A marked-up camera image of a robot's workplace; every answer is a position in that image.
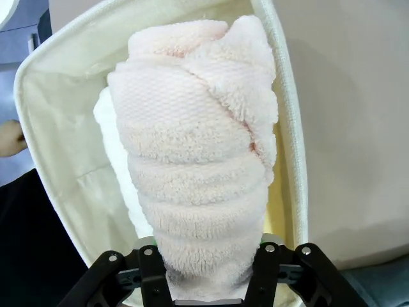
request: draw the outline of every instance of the screw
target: screw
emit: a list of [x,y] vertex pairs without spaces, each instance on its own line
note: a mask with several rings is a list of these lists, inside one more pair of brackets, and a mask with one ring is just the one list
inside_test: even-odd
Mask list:
[[275,251],[275,248],[272,245],[268,245],[266,246],[266,251],[268,251],[269,253],[272,253],[273,251]]
[[111,256],[109,256],[108,260],[111,261],[111,262],[114,262],[114,261],[118,260],[118,257],[116,255],[112,254]]
[[146,256],[150,256],[150,255],[152,255],[153,254],[153,251],[150,249],[150,248],[148,248],[148,249],[145,249],[145,251],[143,252]]
[[301,249],[301,253],[303,253],[305,256],[308,256],[309,254],[311,254],[311,250],[306,246]]

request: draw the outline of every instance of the towel fold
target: towel fold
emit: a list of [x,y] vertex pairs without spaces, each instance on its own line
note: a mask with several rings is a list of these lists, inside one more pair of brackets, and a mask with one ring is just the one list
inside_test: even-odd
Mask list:
[[244,298],[276,147],[274,59],[241,17],[145,29],[109,74],[139,203],[173,299]]

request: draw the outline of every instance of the floor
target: floor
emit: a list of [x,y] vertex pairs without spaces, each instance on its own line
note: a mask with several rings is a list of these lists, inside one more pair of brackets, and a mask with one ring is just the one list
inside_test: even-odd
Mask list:
[[[29,55],[28,40],[35,35],[48,0],[20,0],[13,17],[0,29],[0,123],[18,120],[13,99],[13,83],[19,63]],[[0,158],[0,186],[20,177],[34,167],[28,150],[10,158]]]

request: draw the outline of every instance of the fabric basket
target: fabric basket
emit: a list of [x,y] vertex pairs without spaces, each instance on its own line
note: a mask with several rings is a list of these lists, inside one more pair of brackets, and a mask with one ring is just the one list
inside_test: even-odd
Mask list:
[[[39,46],[15,78],[17,110],[36,168],[87,265],[110,249],[129,254],[137,239],[93,117],[107,74],[127,58],[129,37],[150,26],[187,20],[231,24],[241,15],[262,20],[277,70],[278,157],[265,230],[290,248],[307,242],[300,111],[286,40],[271,0],[107,0]],[[127,304],[142,306],[140,291]]]

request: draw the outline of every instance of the black pants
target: black pants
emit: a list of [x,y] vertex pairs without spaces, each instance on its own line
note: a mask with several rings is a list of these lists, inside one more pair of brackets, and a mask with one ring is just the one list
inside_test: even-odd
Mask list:
[[55,307],[86,269],[35,169],[0,187],[0,306]]

